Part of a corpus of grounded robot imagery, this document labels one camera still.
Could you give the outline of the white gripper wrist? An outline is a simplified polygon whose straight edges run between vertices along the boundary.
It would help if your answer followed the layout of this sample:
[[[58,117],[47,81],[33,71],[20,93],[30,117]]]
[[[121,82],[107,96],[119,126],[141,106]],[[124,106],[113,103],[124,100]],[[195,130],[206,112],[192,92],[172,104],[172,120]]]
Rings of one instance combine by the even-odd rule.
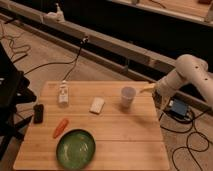
[[[140,93],[145,92],[145,91],[153,91],[155,88],[155,84],[148,84],[142,88]],[[170,93],[170,88],[166,82],[166,78],[163,77],[162,79],[158,80],[156,82],[156,91],[159,95],[168,97]]]

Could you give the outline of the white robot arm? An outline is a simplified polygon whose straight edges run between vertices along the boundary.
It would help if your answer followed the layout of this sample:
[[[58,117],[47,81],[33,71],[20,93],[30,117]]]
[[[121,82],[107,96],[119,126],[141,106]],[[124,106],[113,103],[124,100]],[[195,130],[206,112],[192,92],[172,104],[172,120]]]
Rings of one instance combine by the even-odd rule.
[[[187,84],[195,86],[213,109],[213,78],[208,73],[208,63],[190,54],[179,56],[171,72],[156,83],[146,84],[141,92],[153,90],[163,99],[169,99]]]

